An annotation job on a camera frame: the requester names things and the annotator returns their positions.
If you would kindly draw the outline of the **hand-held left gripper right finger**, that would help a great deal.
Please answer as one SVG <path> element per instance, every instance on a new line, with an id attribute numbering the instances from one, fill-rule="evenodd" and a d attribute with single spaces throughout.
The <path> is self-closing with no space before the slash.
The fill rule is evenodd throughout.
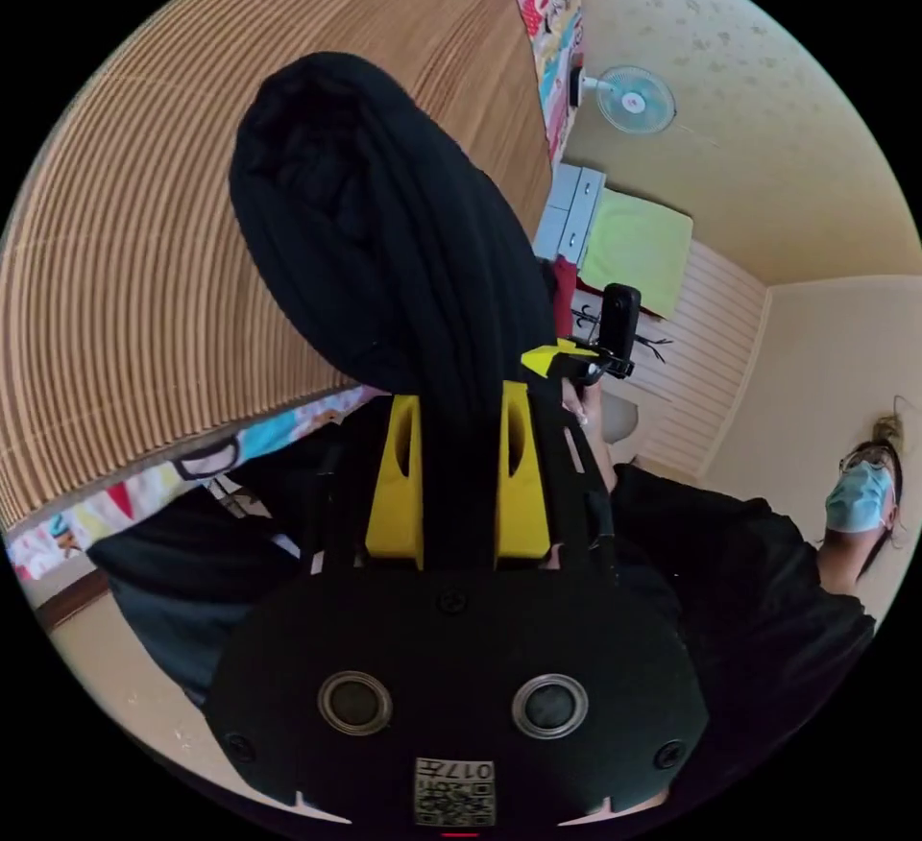
<path id="1" fill-rule="evenodd" d="M 503 385 L 498 436 L 495 555 L 540 561 L 550 550 L 539 452 L 525 384 Z"/>

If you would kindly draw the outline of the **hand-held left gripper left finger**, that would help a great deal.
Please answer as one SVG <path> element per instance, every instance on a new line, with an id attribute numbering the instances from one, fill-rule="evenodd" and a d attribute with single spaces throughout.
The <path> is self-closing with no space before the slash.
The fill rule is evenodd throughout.
<path id="1" fill-rule="evenodd" d="M 423 454 L 419 399 L 395 396 L 385 428 L 365 549 L 374 560 L 424 568 Z"/>

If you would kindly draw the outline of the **person's right hand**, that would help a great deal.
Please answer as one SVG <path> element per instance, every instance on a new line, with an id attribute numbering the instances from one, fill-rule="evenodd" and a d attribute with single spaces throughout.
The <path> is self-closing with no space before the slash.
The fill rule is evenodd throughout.
<path id="1" fill-rule="evenodd" d="M 578 420 L 583 436 L 594 456 L 600 477 L 608 494 L 617 484 L 608 445 L 603 438 L 602 391 L 599 384 L 577 390 L 568 379 L 561 381 L 562 404 Z"/>

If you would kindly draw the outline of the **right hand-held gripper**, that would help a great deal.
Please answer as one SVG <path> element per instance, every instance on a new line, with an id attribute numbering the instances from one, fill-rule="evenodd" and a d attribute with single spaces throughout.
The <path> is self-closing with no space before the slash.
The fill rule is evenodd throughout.
<path id="1" fill-rule="evenodd" d="M 525 352 L 523 366 L 543 378 L 567 379 L 574 388 L 594 386 L 605 375 L 626 379 L 635 364 L 628 357 L 619 357 L 605 348 L 586 348 L 575 342 L 556 342 Z"/>

